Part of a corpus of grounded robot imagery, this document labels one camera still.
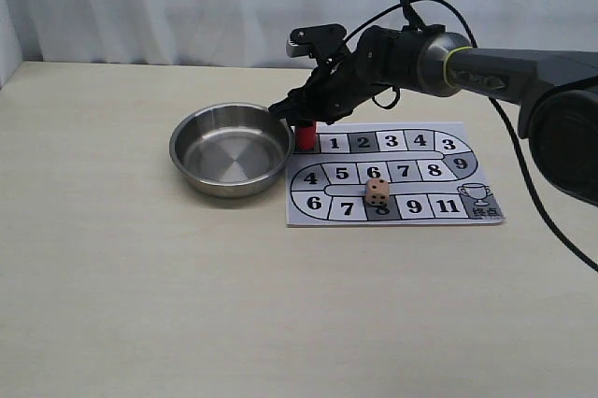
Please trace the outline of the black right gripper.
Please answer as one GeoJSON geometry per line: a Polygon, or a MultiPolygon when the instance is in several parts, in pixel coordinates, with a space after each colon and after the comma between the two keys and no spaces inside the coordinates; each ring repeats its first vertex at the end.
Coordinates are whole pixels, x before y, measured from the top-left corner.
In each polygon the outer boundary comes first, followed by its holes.
{"type": "Polygon", "coordinates": [[[360,36],[355,51],[334,68],[315,69],[303,86],[290,90],[268,111],[290,125],[303,121],[332,124],[388,89],[418,90],[419,56],[419,32],[371,26],[360,36]]]}

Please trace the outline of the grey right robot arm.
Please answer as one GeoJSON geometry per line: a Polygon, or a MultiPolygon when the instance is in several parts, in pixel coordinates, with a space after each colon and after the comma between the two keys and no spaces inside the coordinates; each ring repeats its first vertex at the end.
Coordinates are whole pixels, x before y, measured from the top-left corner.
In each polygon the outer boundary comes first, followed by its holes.
{"type": "Polygon", "coordinates": [[[306,83],[269,111],[291,124],[334,123],[388,89],[435,97],[469,91],[519,107],[517,135],[557,190],[597,203],[597,54],[477,48],[441,26],[377,25],[355,50],[320,58],[306,83]]]}

